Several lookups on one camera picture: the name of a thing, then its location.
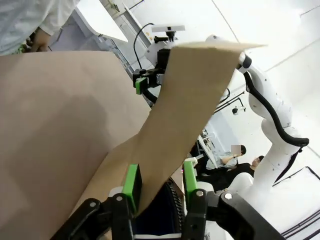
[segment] white shirt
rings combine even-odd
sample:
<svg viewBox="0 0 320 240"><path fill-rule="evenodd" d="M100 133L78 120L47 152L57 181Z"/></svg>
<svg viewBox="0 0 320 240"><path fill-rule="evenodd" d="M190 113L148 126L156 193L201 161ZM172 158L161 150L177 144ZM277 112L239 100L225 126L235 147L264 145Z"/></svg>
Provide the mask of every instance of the white shirt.
<svg viewBox="0 0 320 240"><path fill-rule="evenodd" d="M12 54L38 27L53 35L80 0L0 0L0 55Z"/></svg>

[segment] black shirt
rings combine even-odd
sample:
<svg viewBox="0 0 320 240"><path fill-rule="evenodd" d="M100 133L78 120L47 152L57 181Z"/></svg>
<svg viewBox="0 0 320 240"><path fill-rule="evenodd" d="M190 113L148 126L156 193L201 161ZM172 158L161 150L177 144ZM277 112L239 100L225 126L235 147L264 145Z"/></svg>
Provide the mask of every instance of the black shirt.
<svg viewBox="0 0 320 240"><path fill-rule="evenodd" d="M248 173L252 177L255 171L250 168L249 163L238 164L235 169L210 176L200 177L198 180L212 184L214 191L227 189L238 174Z"/></svg>

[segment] black hair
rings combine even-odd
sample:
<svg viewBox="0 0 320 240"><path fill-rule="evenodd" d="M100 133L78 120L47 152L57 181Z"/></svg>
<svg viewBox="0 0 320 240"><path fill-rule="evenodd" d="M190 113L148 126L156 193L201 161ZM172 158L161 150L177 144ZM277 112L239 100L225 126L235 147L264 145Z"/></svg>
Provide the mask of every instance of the black hair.
<svg viewBox="0 0 320 240"><path fill-rule="evenodd" d="M245 154L246 154L246 152L247 152L246 147L245 147L245 146L243 146L243 145L241 145L241 153L242 153L242 155L245 155Z"/></svg>

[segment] bolt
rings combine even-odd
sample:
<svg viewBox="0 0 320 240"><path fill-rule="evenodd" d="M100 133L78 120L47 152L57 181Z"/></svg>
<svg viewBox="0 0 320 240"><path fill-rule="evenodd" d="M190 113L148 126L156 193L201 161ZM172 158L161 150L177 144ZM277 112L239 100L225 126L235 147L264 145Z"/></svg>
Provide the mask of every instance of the bolt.
<svg viewBox="0 0 320 240"><path fill-rule="evenodd" d="M203 193L202 191L197 191L197 192L196 192L196 195L197 195L198 197L202 197L202 196L204 195L204 193Z"/></svg>
<svg viewBox="0 0 320 240"><path fill-rule="evenodd" d="M227 193L226 195L224 195L224 197L228 200L232 199L231 193Z"/></svg>

